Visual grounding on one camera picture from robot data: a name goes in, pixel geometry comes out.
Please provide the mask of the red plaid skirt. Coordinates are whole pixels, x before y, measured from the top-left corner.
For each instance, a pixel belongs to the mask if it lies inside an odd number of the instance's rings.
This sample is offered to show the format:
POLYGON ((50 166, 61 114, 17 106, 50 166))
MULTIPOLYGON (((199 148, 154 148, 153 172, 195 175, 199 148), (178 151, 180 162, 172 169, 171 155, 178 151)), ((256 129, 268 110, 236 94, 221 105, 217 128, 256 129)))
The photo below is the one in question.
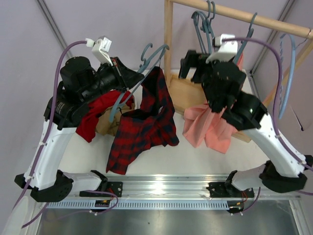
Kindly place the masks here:
POLYGON ((124 175, 142 152, 159 145, 179 144, 173 119, 175 109, 163 70, 154 67, 141 86, 140 107, 124 113, 120 118, 108 157, 107 172, 124 175))

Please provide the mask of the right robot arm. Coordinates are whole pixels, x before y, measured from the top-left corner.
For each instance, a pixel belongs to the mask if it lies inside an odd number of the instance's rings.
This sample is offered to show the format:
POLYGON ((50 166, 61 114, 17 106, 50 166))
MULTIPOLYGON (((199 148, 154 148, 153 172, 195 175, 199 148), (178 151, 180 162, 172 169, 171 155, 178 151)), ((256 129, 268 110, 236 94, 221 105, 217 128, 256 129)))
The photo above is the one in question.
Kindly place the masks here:
POLYGON ((190 69, 192 82, 200 84, 206 103, 185 109, 184 137, 194 146, 203 141, 209 148, 226 152, 234 131, 247 134, 266 154, 268 160, 259 167, 232 171, 224 183, 230 195, 252 187, 265 186, 277 193, 302 192, 307 177, 304 171, 313 165, 311 155, 297 153, 275 129, 274 119, 254 95, 243 91, 246 74, 221 54, 212 55, 189 50, 180 61, 179 78, 190 69))

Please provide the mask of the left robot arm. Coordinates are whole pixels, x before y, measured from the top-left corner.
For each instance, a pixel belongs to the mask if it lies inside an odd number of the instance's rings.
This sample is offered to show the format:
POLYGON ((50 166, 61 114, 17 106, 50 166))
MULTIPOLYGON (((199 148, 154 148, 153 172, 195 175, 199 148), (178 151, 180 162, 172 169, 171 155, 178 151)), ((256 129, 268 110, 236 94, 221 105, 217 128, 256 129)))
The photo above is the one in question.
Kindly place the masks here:
POLYGON ((89 104, 111 90, 127 91, 144 78, 123 65, 118 57, 112 58, 112 62, 95 70, 88 58, 78 56, 67 60, 57 71, 62 81, 46 107, 38 151, 29 170, 15 177, 15 183, 30 190, 36 202, 60 202, 69 195, 104 191, 108 180, 102 173, 67 173, 59 165, 72 135, 89 112, 89 104))

